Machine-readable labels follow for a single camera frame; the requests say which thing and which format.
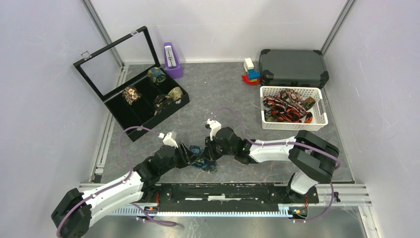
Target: blue toy block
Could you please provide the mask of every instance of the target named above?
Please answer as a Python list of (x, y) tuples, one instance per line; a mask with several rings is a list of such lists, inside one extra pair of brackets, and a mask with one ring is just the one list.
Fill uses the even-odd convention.
[(252, 70), (252, 72), (250, 70), (248, 70), (248, 78), (249, 78), (249, 80), (260, 78), (260, 77), (261, 77), (260, 73), (255, 72), (254, 70)]

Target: gray floor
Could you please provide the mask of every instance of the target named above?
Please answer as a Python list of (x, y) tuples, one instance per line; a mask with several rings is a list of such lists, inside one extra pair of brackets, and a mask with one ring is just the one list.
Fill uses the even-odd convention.
[[(263, 130), (261, 126), (259, 85), (245, 84), (241, 79), (244, 71), (242, 62), (233, 63), (190, 63), (184, 64), (184, 77), (177, 79), (189, 93), (190, 103), (167, 118), (154, 130), (167, 133), (177, 132), (176, 140), (187, 146), (204, 146), (204, 138), (209, 131), (205, 129), (211, 113), (222, 106), (233, 108), (242, 118), (251, 138), (261, 140), (283, 139), (296, 135), (296, 131)], [(139, 70), (129, 67), (129, 75)], [(328, 125), (315, 132), (316, 135), (336, 145), (341, 153), (339, 159), (343, 166), (334, 173), (333, 181), (352, 181), (352, 174), (339, 139), (336, 124), (331, 115), (328, 101), (325, 100)], [(229, 126), (237, 135), (244, 137), (239, 123), (229, 112), (221, 112), (215, 118), (222, 126)], [(118, 145), (121, 127), (116, 123), (109, 145), (106, 164), (101, 182), (110, 182), (128, 171), (128, 164)], [(123, 147), (133, 164), (144, 161), (162, 145), (156, 135), (147, 133), (134, 143), (124, 136)], [(288, 162), (264, 162), (242, 165), (231, 156), (217, 161), (218, 171), (214, 174), (192, 167), (173, 169), (163, 175), (160, 182), (287, 182), (297, 168)]]
[[(325, 208), (310, 207), (309, 216)], [(84, 237), (124, 238), (366, 238), (357, 207), (332, 207), (323, 218), (306, 224), (293, 224), (285, 218), (248, 217), (157, 217), (175, 221), (177, 227), (162, 227), (136, 221), (134, 217), (106, 216)]]

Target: small clamp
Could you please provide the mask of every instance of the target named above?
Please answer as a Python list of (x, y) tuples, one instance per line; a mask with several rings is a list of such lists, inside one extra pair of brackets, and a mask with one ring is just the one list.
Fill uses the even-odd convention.
[(89, 53), (89, 51), (84, 51), (80, 55), (83, 57), (84, 60), (87, 60), (87, 59), (92, 57), (91, 54)]
[(338, 192), (334, 192), (334, 197), (337, 202), (341, 202), (341, 199), (338, 198)]
[(136, 31), (136, 30), (134, 30), (134, 31), (130, 32), (130, 34), (131, 34), (132, 36), (137, 36), (137, 35), (139, 34), (139, 32), (138, 32), (138, 31)]

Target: white plastic basket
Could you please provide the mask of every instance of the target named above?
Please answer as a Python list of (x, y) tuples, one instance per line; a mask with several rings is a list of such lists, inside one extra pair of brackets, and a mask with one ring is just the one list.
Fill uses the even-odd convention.
[[(293, 89), (295, 92), (300, 93), (305, 99), (312, 97), (316, 103), (308, 110), (313, 115), (311, 123), (292, 123), (292, 122), (266, 122), (264, 117), (263, 98), (265, 96), (274, 96), (279, 91), (285, 88)], [(321, 90), (318, 88), (303, 88), (303, 87), (273, 87), (263, 86), (260, 88), (260, 101), (261, 101), (261, 117), (262, 128), (266, 130), (309, 130), (318, 131), (328, 124), (327, 113), (325, 112), (324, 101), (322, 100)]]

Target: white wall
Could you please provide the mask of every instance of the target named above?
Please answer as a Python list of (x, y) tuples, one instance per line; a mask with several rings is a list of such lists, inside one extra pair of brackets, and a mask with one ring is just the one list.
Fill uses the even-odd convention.
[(357, 1), (326, 53), (330, 103), (384, 237), (418, 237), (420, 2)]
[[(160, 60), (170, 41), (181, 61), (242, 61), (264, 48), (319, 50), (346, 0), (92, 2), (113, 40), (147, 26)], [(130, 53), (135, 44), (126, 47), (118, 49), (123, 60), (145, 61)]]
[(0, 237), (52, 238), (50, 215), (88, 179), (107, 113), (72, 64), (104, 44), (78, 0), (2, 0), (0, 19)]

